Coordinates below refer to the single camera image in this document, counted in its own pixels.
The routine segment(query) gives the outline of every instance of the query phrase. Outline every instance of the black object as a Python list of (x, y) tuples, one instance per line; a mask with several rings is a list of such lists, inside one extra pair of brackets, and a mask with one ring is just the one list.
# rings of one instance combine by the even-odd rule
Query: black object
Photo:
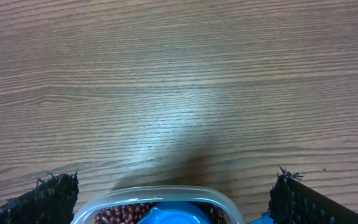
[(299, 173), (282, 169), (270, 191), (270, 218), (278, 224), (358, 224), (358, 214), (294, 180)]
[(70, 224), (78, 195), (77, 174), (60, 174), (0, 207), (0, 224)]

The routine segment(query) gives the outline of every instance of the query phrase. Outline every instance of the brown tabletop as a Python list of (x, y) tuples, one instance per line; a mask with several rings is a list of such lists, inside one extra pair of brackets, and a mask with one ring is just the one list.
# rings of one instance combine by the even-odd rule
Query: brown tabletop
[(0, 0), (0, 205), (160, 184), (246, 221), (279, 166), (358, 213), (358, 0)]

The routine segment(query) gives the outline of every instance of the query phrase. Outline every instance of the clear plastic container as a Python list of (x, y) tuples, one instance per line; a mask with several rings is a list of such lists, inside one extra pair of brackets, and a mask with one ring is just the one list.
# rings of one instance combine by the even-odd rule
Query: clear plastic container
[(101, 194), (84, 204), (71, 224), (94, 224), (102, 208), (147, 202), (208, 202), (225, 211), (227, 223), (244, 224), (236, 204), (221, 192), (197, 186), (134, 187)]

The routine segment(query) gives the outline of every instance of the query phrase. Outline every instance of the blue object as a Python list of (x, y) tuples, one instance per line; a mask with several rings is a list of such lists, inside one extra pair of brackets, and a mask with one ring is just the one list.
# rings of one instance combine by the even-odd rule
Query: blue object
[(162, 202), (152, 207), (138, 224), (211, 224), (208, 217), (188, 202)]
[(262, 217), (254, 220), (248, 224), (273, 224), (273, 220), (269, 218), (270, 212), (265, 212), (262, 214)]

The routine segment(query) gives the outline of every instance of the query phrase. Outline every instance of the plastic container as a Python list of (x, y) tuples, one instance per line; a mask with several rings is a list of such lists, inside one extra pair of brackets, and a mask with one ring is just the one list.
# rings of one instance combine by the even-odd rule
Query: plastic container
[(147, 202), (208, 202), (225, 211), (227, 223), (244, 224), (232, 200), (221, 192), (197, 186), (134, 187), (101, 194), (84, 204), (71, 224), (94, 224), (94, 216), (102, 208)]

